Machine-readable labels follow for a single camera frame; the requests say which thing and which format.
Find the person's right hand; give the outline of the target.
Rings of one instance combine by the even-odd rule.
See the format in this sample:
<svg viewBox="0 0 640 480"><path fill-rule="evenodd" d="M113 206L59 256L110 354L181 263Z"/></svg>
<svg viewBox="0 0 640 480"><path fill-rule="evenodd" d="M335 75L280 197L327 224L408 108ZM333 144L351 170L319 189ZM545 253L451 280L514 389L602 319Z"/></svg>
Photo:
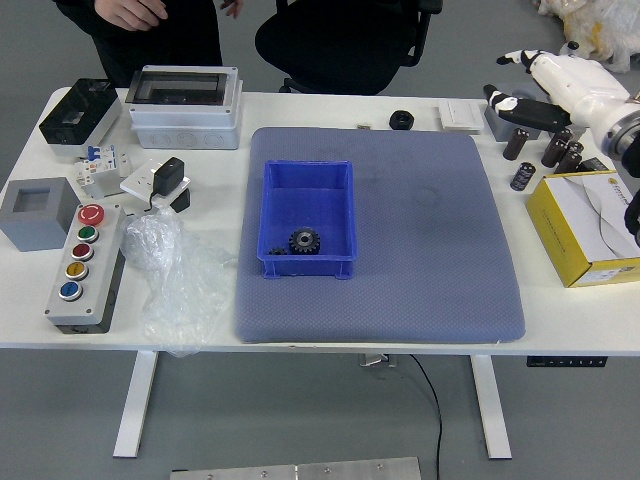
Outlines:
<svg viewBox="0 0 640 480"><path fill-rule="evenodd" d="M166 6L158 0L96 0L96 13L126 31L148 31L168 18Z"/></svg>

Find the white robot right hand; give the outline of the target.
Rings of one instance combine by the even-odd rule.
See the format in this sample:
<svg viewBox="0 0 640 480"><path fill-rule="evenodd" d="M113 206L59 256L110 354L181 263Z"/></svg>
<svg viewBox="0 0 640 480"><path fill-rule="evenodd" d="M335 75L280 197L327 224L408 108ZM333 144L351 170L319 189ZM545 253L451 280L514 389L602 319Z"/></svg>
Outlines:
<svg viewBox="0 0 640 480"><path fill-rule="evenodd" d="M639 104L598 62L518 50L499 57L497 63L523 65L549 97L548 102L519 98L487 84L483 91L488 106L500 118L549 132L571 124L585 127L609 154L620 154L639 135Z"/></svg>

